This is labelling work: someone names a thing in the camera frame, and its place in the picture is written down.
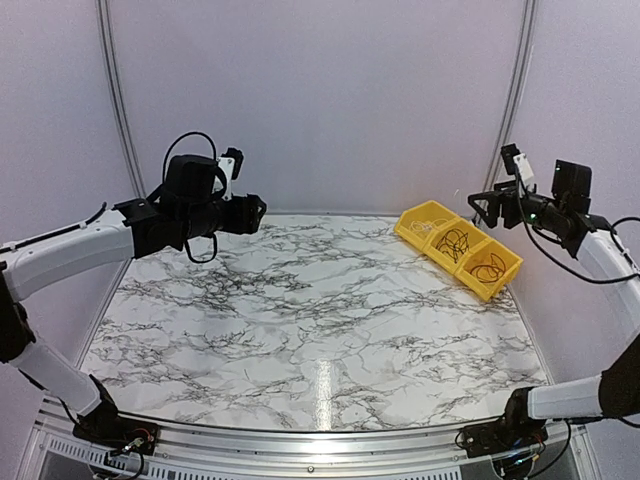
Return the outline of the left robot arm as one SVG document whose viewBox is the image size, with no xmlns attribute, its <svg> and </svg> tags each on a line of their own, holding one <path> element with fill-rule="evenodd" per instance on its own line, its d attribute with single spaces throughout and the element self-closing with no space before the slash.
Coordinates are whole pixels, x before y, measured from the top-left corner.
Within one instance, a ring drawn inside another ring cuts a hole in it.
<svg viewBox="0 0 640 480">
<path fill-rule="evenodd" d="M 162 182 L 149 196 L 103 205 L 87 220 L 2 245 L 1 361 L 74 411 L 76 435 L 116 445 L 140 429 L 121 417 L 99 380 L 39 337 L 23 301 L 68 278 L 166 248 L 196 263 L 190 246 L 195 238 L 256 233 L 265 202 L 232 192 L 243 162 L 243 152 L 234 147 L 208 156 L 166 153 Z"/>
</svg>

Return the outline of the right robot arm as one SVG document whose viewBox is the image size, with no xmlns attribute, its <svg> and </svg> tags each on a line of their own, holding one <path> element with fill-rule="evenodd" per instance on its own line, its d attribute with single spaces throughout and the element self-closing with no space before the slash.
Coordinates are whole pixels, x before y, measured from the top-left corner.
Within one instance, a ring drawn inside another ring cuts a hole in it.
<svg viewBox="0 0 640 480">
<path fill-rule="evenodd" d="M 590 167 L 558 160 L 551 194 L 538 193 L 526 155 L 515 146 L 503 150 L 510 181 L 468 198 L 489 228 L 525 228 L 528 238 L 550 233 L 578 262 L 574 269 L 545 256 L 574 278 L 608 289 L 613 319 L 627 329 L 629 342 L 613 364 L 594 376 L 543 387 L 515 390 L 502 416 L 490 423 L 496 440 L 515 448 L 551 420 L 624 419 L 639 412 L 639 265 L 623 247 L 615 224 L 591 213 Z"/>
</svg>

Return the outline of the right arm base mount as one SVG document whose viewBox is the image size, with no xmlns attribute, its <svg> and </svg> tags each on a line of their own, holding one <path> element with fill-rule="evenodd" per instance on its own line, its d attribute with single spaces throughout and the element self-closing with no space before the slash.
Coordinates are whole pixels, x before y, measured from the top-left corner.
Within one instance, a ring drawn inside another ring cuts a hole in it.
<svg viewBox="0 0 640 480">
<path fill-rule="evenodd" d="M 516 389 L 501 416 L 465 426 L 454 439 L 468 458 L 497 455 L 492 466 L 499 479 L 528 479 L 546 450 L 546 421 L 532 419 L 528 414 L 531 390 L 532 387 Z"/>
</svg>

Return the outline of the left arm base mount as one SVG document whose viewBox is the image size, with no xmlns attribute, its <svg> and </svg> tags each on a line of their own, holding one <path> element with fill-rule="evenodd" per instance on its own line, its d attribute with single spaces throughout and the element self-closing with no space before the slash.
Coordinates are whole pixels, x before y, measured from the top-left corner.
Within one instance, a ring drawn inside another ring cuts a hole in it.
<svg viewBox="0 0 640 480">
<path fill-rule="evenodd" d="M 158 424 L 122 417 L 112 400 L 101 400 L 87 415 L 73 416 L 63 404 L 65 412 L 74 425 L 73 435 L 109 448 L 106 465 L 117 457 L 133 454 L 138 457 L 138 466 L 132 474 L 108 474 L 105 470 L 94 473 L 95 479 L 139 479 L 146 468 L 145 457 L 156 447 L 160 432 Z"/>
</svg>

